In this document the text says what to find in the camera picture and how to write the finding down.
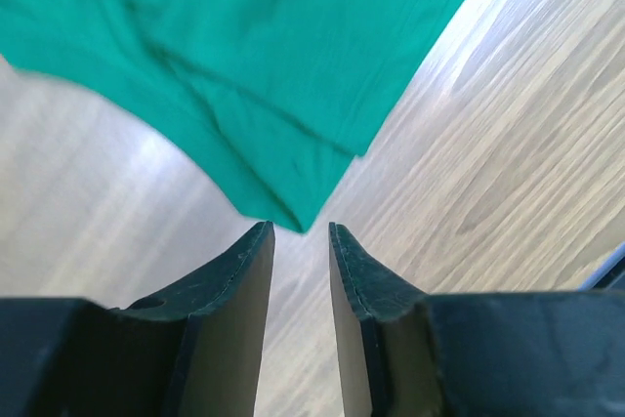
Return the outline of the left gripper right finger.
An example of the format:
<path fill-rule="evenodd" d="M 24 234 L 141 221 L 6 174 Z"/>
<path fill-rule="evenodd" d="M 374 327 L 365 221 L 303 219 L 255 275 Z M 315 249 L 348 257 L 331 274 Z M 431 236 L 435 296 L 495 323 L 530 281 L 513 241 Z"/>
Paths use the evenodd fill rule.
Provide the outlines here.
<path fill-rule="evenodd" d="M 575 291 L 428 294 L 329 227 L 348 416 L 620 416 L 624 253 Z"/>

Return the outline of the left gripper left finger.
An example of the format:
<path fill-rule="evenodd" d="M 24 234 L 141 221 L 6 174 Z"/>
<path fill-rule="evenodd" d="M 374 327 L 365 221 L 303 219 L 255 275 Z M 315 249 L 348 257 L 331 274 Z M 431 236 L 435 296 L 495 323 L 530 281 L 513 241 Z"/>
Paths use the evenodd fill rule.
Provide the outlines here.
<path fill-rule="evenodd" d="M 1 302 L 5 416 L 250 416 L 274 231 L 260 222 L 125 309 L 84 298 Z"/>

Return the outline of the green t shirt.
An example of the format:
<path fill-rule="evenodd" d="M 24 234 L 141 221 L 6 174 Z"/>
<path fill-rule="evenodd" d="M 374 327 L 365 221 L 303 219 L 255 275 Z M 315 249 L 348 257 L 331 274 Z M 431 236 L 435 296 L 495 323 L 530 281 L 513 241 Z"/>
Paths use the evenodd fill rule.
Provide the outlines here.
<path fill-rule="evenodd" d="M 304 232 L 464 1 L 1 0 L 1 53 L 140 117 L 241 214 Z"/>

